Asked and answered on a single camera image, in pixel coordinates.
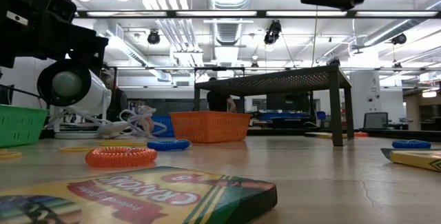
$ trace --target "yellow disc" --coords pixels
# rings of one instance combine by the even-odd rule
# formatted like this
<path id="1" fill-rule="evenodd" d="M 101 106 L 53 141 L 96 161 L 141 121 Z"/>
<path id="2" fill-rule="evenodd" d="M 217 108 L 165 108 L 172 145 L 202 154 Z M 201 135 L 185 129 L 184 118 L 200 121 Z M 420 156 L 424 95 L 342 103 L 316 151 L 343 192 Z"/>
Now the yellow disc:
<path id="1" fill-rule="evenodd" d="M 21 157 L 21 152 L 2 152 L 0 153 L 0 160 L 16 159 Z"/>
<path id="2" fill-rule="evenodd" d="M 60 148 L 60 152 L 89 152 L 96 147 L 62 147 Z"/>

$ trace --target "ceiling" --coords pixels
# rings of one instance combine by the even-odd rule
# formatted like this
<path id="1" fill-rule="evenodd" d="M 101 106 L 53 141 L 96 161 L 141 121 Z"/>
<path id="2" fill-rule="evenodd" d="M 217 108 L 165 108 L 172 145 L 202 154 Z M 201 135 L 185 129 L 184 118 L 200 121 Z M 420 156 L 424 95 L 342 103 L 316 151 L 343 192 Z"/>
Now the ceiling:
<path id="1" fill-rule="evenodd" d="M 422 10 L 429 0 L 366 0 L 356 7 L 357 10 Z M 84 10 L 144 10 L 143 0 L 74 0 L 79 9 Z M 202 10 L 209 8 L 209 0 L 187 0 L 189 8 Z M 316 6 L 304 5 L 300 0 L 251 0 L 250 9 L 254 10 L 315 10 Z M 249 66 L 253 61 L 252 56 L 257 55 L 260 67 L 283 67 L 316 65 L 312 59 L 318 59 L 330 49 L 339 45 L 346 38 L 356 35 L 357 37 L 369 35 L 395 21 L 393 19 L 282 19 L 282 36 L 277 40 L 273 50 L 265 49 L 263 37 L 271 19 L 248 19 L 253 23 L 243 24 L 242 37 L 236 45 L 239 45 L 236 65 Z M 114 20 L 125 31 L 125 41 L 131 43 L 142 53 L 152 65 L 172 65 L 170 62 L 170 44 L 161 36 L 161 42 L 150 45 L 146 38 L 151 29 L 158 29 L 153 19 L 117 19 Z M 203 50 L 203 62 L 205 65 L 216 64 L 214 52 L 214 38 L 211 26 L 204 24 L 202 19 L 193 19 L 193 29 L 196 40 Z M 390 43 L 381 43 L 370 48 L 378 53 L 380 65 L 390 67 L 392 61 L 420 54 L 427 50 L 438 47 L 441 38 L 441 20 L 432 19 L 424 22 L 405 32 L 408 41 L 404 45 L 396 45 L 392 48 Z M 347 51 L 338 55 L 346 65 L 347 58 L 352 61 L 364 63 L 369 60 L 367 56 L 350 55 Z M 130 60 L 117 47 L 109 45 L 106 48 L 105 61 L 109 65 L 138 66 Z M 406 65 L 416 68 L 429 65 L 438 61 L 438 54 L 424 58 Z"/>

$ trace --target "orange coil keychain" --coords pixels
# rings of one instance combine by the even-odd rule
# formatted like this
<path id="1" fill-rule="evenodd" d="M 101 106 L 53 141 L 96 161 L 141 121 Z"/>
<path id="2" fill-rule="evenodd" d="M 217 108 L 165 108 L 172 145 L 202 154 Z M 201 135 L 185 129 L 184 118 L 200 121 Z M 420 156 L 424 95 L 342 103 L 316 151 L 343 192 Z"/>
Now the orange coil keychain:
<path id="1" fill-rule="evenodd" d="M 93 167 L 127 167 L 147 165 L 158 153 L 147 148 L 105 147 L 90 151 L 85 162 Z"/>

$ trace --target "blue bin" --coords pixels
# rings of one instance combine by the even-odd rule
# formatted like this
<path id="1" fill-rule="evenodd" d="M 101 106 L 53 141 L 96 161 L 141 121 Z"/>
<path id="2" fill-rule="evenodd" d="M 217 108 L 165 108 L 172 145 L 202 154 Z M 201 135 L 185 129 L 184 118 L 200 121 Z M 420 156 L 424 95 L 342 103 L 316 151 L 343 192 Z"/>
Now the blue bin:
<path id="1" fill-rule="evenodd" d="M 303 117 L 303 116 L 306 116 L 306 115 L 307 115 L 307 113 L 292 113 L 291 117 Z"/>
<path id="2" fill-rule="evenodd" d="M 291 117 L 291 113 L 289 113 L 289 112 L 283 112 L 283 113 L 264 113 L 262 116 L 259 117 L 259 120 L 261 120 L 261 121 L 269 121 L 272 118 L 280 118 L 280 117 Z"/>
<path id="3" fill-rule="evenodd" d="M 326 120 L 326 112 L 323 111 L 317 111 L 317 119 L 319 120 Z"/>
<path id="4" fill-rule="evenodd" d="M 156 137 L 174 137 L 172 118 L 170 116 L 152 116 L 152 120 L 157 123 L 162 123 L 167 126 L 167 131 L 162 134 L 154 134 Z M 163 128 L 157 125 L 154 126 L 153 133 L 161 131 Z"/>

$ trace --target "table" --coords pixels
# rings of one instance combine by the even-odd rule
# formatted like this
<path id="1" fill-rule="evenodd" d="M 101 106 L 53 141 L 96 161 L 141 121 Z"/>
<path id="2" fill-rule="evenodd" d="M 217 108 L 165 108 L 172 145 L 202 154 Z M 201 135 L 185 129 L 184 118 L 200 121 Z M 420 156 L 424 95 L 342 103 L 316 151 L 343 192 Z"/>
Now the table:
<path id="1" fill-rule="evenodd" d="M 340 88 L 345 91 L 347 140 L 342 137 Z M 334 146 L 344 146 L 347 142 L 353 140 L 351 88 L 351 83 L 338 65 L 286 70 L 284 72 L 196 83 L 194 85 L 194 110 L 200 110 L 201 90 L 239 96 L 238 109 L 240 112 L 245 111 L 245 96 L 329 90 L 332 142 Z"/>

